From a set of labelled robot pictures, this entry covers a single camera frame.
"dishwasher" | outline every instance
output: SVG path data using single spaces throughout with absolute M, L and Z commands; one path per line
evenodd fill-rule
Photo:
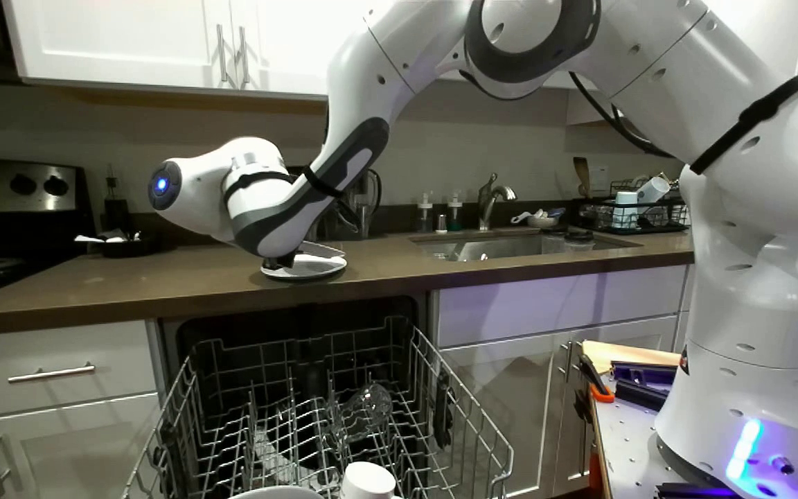
M 492 499 L 512 446 L 419 327 L 415 301 L 161 324 L 165 399 L 122 499 L 338 499 L 368 460 L 401 499 Z

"countertop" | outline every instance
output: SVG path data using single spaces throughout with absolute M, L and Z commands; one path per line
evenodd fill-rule
M 352 301 L 427 290 L 507 284 L 689 265 L 686 234 L 610 236 L 634 248 L 445 265 L 428 258 L 419 236 L 333 241 L 349 266 L 316 284 L 277 284 L 257 272 L 259 258 L 197 245 L 144 258 L 79 255 L 0 290 L 0 333 L 125 319 L 189 319 L 322 301 Z
M 613 360 L 678 367 L 676 353 L 634 349 L 621 345 L 585 342 L 585 355 L 599 376 L 607 376 Z M 593 399 L 593 430 L 599 446 L 599 474 L 603 499 L 657 496 L 661 484 L 685 484 L 686 473 L 670 456 L 660 452 L 653 432 L 653 412 L 615 399 L 610 406 Z

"white plate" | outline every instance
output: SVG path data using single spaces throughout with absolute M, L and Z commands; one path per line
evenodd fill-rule
M 322 499 L 322 496 L 312 495 L 311 488 L 277 487 L 277 488 L 246 492 L 229 499 Z
M 294 255 L 294 266 L 277 266 L 277 269 L 259 266 L 259 276 L 272 281 L 322 281 L 343 269 L 347 255 L 340 251 L 305 241 Z

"stove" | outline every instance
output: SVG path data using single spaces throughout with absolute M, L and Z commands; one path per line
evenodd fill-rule
M 0 162 L 0 290 L 82 254 L 93 234 L 79 166 Z

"wall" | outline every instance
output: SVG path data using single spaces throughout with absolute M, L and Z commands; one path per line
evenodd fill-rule
M 427 90 L 397 122 L 376 169 L 386 202 L 434 201 L 455 189 L 471 194 L 499 175 L 521 201 L 577 194 L 570 155 L 586 155 L 610 179 L 670 173 L 670 162 L 645 158 L 607 126 L 564 128 L 564 91 L 538 91 L 496 104 L 464 83 Z M 200 155 L 229 136 L 275 139 L 287 165 L 308 165 L 322 146 L 322 114 L 311 112 L 205 112 L 79 100 L 54 90 L 0 86 L 0 158 L 67 162 L 88 169 L 90 201 L 102 179 L 115 175 L 133 212 L 149 212 L 144 183 L 169 155 Z

